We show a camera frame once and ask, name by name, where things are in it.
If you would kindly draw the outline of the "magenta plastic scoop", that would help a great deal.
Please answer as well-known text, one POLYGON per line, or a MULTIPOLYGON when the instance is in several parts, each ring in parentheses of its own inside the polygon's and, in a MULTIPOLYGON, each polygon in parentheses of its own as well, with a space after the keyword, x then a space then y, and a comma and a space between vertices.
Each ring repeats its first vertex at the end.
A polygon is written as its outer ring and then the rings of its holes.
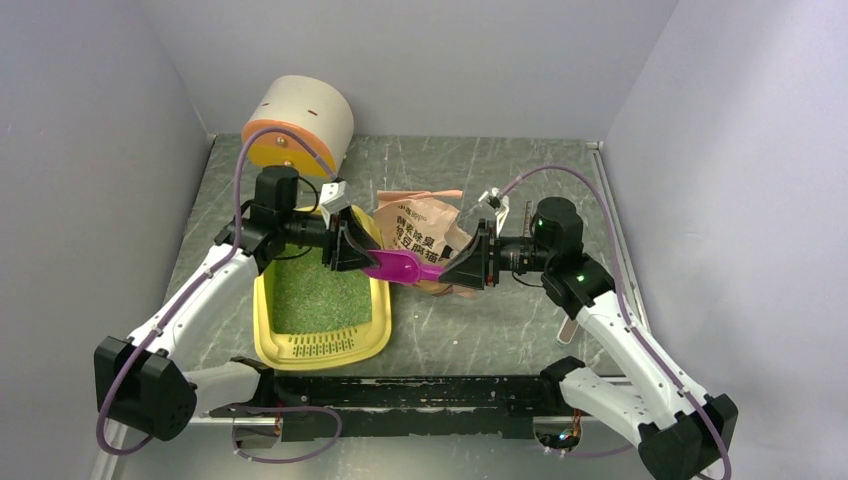
POLYGON ((363 273, 377 280, 413 285, 420 281, 438 282, 444 272, 443 267, 422 263, 408 250, 371 250, 370 254, 377 265, 364 268, 363 273))

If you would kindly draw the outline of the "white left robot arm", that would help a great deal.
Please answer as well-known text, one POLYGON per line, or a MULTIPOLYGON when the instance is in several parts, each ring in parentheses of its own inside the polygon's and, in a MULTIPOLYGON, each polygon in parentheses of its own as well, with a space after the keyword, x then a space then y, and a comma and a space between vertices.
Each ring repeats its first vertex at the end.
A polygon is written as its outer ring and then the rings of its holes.
POLYGON ((115 421, 148 440, 175 438, 193 416, 241 406, 261 416, 273 409, 277 388, 269 368, 250 360, 187 371, 186 355, 227 301, 247 292, 288 246, 320 250, 332 271, 376 264, 383 245, 372 218, 350 203, 348 184, 331 181, 317 205, 297 208, 303 180, 293 167, 271 166, 255 180, 254 196, 238 202, 233 220, 215 238, 201 265, 150 319, 124 338, 106 337, 95 349, 97 440, 105 450, 106 424, 115 421))

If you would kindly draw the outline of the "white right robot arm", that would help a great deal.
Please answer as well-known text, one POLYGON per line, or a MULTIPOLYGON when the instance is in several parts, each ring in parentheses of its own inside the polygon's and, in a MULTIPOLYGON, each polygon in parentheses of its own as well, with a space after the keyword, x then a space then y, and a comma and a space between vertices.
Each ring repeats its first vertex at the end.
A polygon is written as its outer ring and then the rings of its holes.
POLYGON ((729 475, 737 406, 726 394, 709 394, 636 320, 611 274, 585 253, 583 227, 562 197, 540 201, 526 237, 502 237, 494 222, 482 220, 439 280, 482 290, 496 286, 503 271, 539 273, 547 297, 601 344, 632 386, 616 386, 566 357, 541 374, 542 406, 601 421, 636 448, 655 479, 704 478, 716 462, 729 475))

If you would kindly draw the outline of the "round cream drawer cabinet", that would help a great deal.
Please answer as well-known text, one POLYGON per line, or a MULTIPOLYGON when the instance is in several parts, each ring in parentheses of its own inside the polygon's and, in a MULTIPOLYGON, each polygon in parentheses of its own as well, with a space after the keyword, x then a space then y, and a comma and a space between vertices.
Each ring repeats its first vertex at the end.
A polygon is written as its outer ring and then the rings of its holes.
POLYGON ((268 127, 248 150, 258 167, 287 165, 301 175, 326 182, 342 165, 354 132, 354 116, 344 96, 331 85, 306 76, 274 80, 242 129, 242 140, 268 127))

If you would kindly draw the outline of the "orange cat litter bag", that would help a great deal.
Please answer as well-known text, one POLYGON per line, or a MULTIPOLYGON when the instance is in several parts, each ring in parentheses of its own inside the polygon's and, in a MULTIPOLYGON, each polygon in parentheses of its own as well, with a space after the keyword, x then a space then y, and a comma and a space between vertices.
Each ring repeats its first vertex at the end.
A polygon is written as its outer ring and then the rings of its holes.
POLYGON ((446 265, 472 239, 459 227, 460 210, 447 202, 462 197, 461 190, 379 190, 372 218, 383 247, 408 250, 425 265, 446 265))

